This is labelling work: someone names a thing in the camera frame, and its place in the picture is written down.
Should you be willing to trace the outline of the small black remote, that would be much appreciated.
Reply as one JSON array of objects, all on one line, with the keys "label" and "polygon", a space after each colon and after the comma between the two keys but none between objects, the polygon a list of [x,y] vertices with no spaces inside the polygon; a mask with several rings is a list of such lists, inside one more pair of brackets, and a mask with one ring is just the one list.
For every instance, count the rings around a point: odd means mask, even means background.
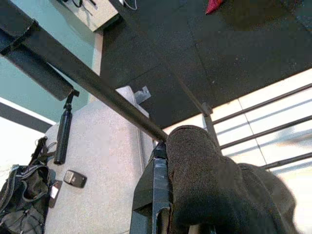
[{"label": "small black remote", "polygon": [[63,181],[76,188],[84,188],[87,181],[87,177],[78,172],[67,170],[64,175]]}]

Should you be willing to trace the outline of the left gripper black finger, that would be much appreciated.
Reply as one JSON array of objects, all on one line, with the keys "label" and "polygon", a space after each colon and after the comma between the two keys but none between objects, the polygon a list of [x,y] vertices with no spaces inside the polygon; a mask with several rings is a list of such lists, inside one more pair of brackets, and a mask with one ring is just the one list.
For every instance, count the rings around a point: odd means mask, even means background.
[{"label": "left gripper black finger", "polygon": [[169,234],[172,203],[166,145],[161,141],[136,185],[130,234]]}]

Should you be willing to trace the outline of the red draped cloth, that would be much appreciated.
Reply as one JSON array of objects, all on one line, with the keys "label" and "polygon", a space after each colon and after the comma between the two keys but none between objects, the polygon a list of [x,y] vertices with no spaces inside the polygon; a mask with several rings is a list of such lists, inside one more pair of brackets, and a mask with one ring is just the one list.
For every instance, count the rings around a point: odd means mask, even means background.
[{"label": "red draped cloth", "polygon": [[211,14],[216,11],[220,5],[224,2],[224,0],[208,0],[208,5],[205,14]]}]

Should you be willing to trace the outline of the grey upholstered bench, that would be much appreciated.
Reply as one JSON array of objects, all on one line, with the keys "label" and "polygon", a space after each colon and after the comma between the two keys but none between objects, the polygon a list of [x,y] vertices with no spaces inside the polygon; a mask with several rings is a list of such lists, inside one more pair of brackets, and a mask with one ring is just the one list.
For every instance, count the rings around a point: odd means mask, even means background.
[{"label": "grey upholstered bench", "polygon": [[152,150],[149,135],[103,102],[75,111],[66,161],[48,167],[56,180],[73,170],[86,184],[62,183],[44,234],[129,234],[134,190]]}]

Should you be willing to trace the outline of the black tripod stick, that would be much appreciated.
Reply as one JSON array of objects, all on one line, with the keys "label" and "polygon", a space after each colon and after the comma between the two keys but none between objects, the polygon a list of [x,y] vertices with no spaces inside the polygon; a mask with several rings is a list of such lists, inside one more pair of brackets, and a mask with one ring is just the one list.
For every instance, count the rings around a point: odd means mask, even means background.
[{"label": "black tripod stick", "polygon": [[74,97],[79,96],[79,91],[72,90],[68,95],[66,103],[64,105],[64,112],[61,116],[58,135],[57,135],[57,149],[54,157],[54,164],[63,165],[66,160],[67,146],[69,140],[70,127],[72,122],[72,101]]}]

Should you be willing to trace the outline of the black metal clothes rack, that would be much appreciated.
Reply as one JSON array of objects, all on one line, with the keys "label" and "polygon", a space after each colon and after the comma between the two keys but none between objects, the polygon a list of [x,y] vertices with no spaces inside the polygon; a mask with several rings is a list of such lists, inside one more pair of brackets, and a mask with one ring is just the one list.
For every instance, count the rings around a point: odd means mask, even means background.
[{"label": "black metal clothes rack", "polygon": [[167,134],[131,105],[69,50],[46,32],[36,20],[19,12],[0,14],[0,55],[36,81],[55,98],[64,100],[78,92],[66,75],[157,141]]}]

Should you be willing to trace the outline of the small grey bracket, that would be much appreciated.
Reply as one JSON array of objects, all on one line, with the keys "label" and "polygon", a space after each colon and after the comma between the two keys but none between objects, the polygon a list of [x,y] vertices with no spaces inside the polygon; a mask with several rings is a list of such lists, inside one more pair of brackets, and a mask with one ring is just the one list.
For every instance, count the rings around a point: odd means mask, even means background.
[{"label": "small grey bracket", "polygon": [[149,92],[147,86],[142,87],[142,89],[135,92],[134,95],[137,104],[141,104],[151,97],[151,93]]}]

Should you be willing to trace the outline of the black white-printed garment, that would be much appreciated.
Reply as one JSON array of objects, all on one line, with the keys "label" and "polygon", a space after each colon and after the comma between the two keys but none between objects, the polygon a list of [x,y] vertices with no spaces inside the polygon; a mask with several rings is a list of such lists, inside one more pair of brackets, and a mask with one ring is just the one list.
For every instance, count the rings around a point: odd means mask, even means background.
[{"label": "black white-printed garment", "polygon": [[170,234],[188,234],[198,225],[216,234],[300,234],[296,201],[273,173],[223,156],[215,138],[183,125],[166,141],[173,188]]}]

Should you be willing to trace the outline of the black rubber floor mat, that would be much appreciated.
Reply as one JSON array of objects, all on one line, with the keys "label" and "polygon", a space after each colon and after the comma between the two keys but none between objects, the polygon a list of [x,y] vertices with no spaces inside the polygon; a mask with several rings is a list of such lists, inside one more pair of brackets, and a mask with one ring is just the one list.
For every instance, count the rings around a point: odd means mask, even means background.
[{"label": "black rubber floor mat", "polygon": [[143,108],[161,128],[312,68],[312,0],[128,0],[104,33],[100,78],[147,87]]}]

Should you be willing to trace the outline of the black backpack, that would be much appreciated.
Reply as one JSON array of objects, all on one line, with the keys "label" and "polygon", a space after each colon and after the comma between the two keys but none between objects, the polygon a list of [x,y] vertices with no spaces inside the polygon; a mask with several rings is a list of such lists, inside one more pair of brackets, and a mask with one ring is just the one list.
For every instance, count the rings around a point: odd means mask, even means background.
[{"label": "black backpack", "polygon": [[51,172],[47,137],[38,140],[28,165],[14,165],[0,190],[0,234],[44,234]]}]

